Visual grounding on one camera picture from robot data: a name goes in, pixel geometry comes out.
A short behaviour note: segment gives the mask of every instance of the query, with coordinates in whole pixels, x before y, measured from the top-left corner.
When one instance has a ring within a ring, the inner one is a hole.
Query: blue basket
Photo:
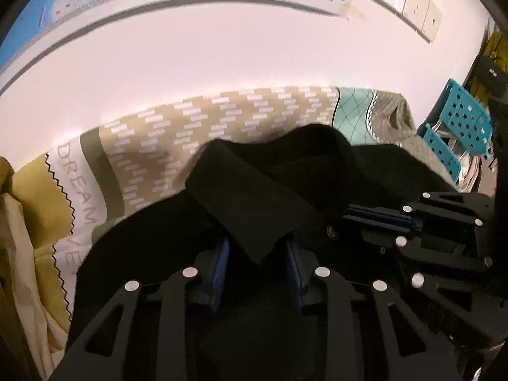
[[[441,121],[471,155],[491,157],[492,120],[483,106],[453,79],[448,80],[444,91],[449,94]]]
[[[459,158],[451,151],[443,139],[432,130],[430,124],[427,123],[425,127],[427,128],[427,133],[423,136],[423,140],[429,145],[446,170],[448,170],[453,181],[456,182],[461,169]]]

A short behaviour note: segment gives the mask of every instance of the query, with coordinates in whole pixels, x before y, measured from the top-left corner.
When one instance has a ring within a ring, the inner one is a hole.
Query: olive green stripe
[[[106,202],[106,221],[124,215],[124,199],[118,179],[102,147],[98,127],[81,135],[81,148]]]

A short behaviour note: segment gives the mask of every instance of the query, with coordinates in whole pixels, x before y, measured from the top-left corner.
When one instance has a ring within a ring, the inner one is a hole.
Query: teal plastic basket
[[[440,119],[473,156],[491,157],[492,119],[483,106],[455,80],[445,87],[449,91]]]
[[[443,139],[432,130],[430,124],[427,123],[425,127],[427,128],[427,132],[425,133],[425,136],[423,136],[423,140],[427,143],[427,145],[429,145],[446,170],[448,170],[448,173],[453,181],[456,182],[459,178],[461,169],[459,158],[453,151],[451,151]]]

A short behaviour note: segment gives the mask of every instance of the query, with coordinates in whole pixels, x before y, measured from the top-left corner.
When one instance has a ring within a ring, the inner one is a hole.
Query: crumpled gray fabric
[[[444,165],[416,134],[410,108],[402,95],[376,91],[367,112],[367,130],[378,143],[400,146],[451,185],[455,185]]]

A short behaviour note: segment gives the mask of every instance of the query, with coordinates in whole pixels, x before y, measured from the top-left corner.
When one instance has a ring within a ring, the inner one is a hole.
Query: beige cloth
[[[21,204],[4,193],[0,196],[0,212],[12,238],[3,239],[0,244],[9,258],[14,304],[37,371],[46,380],[62,359],[67,334],[47,313],[39,298],[34,249]]]

